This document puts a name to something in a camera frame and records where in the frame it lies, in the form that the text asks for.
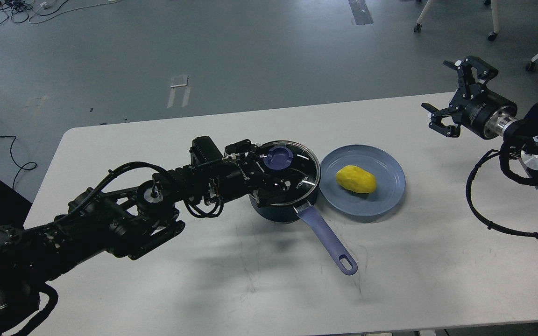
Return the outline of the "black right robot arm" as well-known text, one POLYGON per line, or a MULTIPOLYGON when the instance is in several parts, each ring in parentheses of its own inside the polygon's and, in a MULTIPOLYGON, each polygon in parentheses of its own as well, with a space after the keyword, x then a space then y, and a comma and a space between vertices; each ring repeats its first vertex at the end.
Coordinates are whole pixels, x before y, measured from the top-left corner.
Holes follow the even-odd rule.
POLYGON ((517 105, 487 87, 499 74, 496 68, 476 56, 455 62, 446 60, 443 64, 456 72, 458 89, 444 109, 428 103, 421 105, 430 115, 429 128, 447 138, 459 137, 461 128, 483 140, 502 138, 499 149, 487 151, 470 171, 465 186, 470 210, 489 230, 538 239, 538 232, 513 230, 487 219, 476 210, 472 200, 472 185, 478 170, 494 158, 498 158, 500 171, 506 178, 538 189, 538 103, 519 119, 517 105))

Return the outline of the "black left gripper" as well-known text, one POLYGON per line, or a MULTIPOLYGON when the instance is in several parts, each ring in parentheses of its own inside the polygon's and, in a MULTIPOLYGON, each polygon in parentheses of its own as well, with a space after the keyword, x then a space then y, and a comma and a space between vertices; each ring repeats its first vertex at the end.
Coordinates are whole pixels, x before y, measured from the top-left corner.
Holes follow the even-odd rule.
POLYGON ((255 191, 255 204, 288 206, 307 195, 305 187, 281 181, 269 169, 287 169, 293 163, 294 153, 283 144, 255 145, 241 140, 227 145, 222 155, 226 171, 222 173, 223 196, 245 196, 255 191))

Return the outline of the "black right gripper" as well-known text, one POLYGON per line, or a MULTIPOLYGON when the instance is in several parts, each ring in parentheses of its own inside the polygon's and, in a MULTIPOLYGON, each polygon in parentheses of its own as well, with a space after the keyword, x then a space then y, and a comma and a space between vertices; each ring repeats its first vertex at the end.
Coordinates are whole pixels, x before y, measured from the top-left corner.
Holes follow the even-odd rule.
POLYGON ((429 128, 447 138, 458 138, 460 126, 484 140, 502 136, 517 120, 517 105, 487 90, 487 83, 499 75, 499 70, 476 56, 466 56, 456 62, 444 60, 443 64, 457 72, 459 87, 451 100, 451 108, 421 104, 430 114, 429 128), (454 124, 443 123, 448 117, 454 124))

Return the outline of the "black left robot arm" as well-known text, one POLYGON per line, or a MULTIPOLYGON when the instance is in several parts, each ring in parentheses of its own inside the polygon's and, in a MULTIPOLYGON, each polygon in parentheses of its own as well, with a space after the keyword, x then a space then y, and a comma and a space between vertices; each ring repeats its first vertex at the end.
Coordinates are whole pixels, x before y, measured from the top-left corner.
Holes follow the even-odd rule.
POLYGON ((216 218, 227 202, 246 194, 260 207, 288 202, 296 183, 286 169, 302 148, 277 140, 242 140, 220 153, 209 136, 192 141, 191 163, 165 170, 133 161, 109 170, 98 185, 68 204, 68 213, 33 228, 0 224, 0 335, 26 321, 26 336, 55 308, 48 285, 103 251, 139 259, 185 229, 182 202, 195 218, 216 218))

